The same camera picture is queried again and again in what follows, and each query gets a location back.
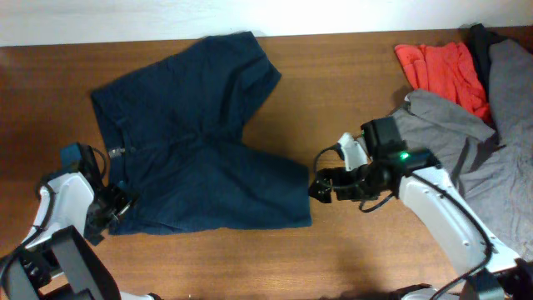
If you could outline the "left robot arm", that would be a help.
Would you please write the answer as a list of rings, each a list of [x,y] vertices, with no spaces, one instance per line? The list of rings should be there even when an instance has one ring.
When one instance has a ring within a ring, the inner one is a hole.
[[[1,286],[10,300],[156,300],[119,290],[82,236],[95,192],[80,172],[37,188],[39,208],[22,243],[2,259]]]

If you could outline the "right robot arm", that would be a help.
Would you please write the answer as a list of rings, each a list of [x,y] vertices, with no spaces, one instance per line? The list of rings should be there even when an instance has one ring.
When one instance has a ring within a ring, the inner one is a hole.
[[[344,166],[313,170],[311,198],[357,202],[363,213],[381,193],[403,202],[427,227],[459,276],[440,289],[404,287],[389,299],[530,299],[532,264],[507,247],[453,187],[448,172],[427,148],[408,149],[393,117],[361,127],[363,142],[346,132],[330,147]]]

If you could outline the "navy blue shorts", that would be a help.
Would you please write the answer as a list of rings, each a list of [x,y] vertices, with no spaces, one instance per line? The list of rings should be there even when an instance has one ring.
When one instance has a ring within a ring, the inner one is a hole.
[[[242,141],[280,80],[255,36],[239,32],[94,90],[109,180],[137,197],[113,233],[310,226],[307,168]]]

